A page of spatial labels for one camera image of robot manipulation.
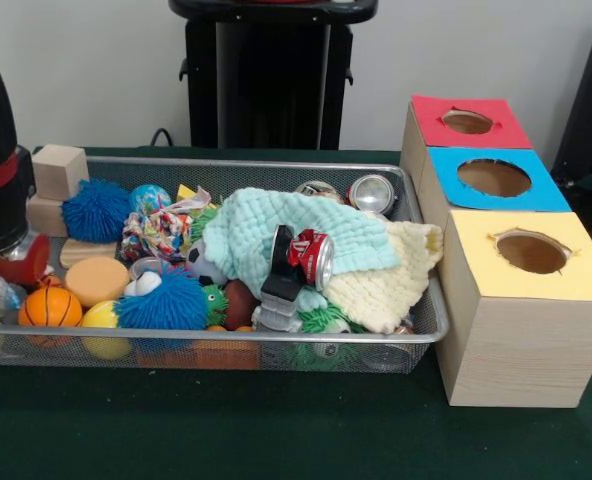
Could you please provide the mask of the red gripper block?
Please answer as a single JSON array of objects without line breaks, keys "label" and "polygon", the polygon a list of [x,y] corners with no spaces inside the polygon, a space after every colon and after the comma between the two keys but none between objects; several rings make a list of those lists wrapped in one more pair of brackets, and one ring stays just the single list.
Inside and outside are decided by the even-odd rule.
[{"label": "red gripper block", "polygon": [[0,277],[8,283],[35,285],[45,274],[49,255],[48,237],[28,232],[16,246],[0,252]]}]

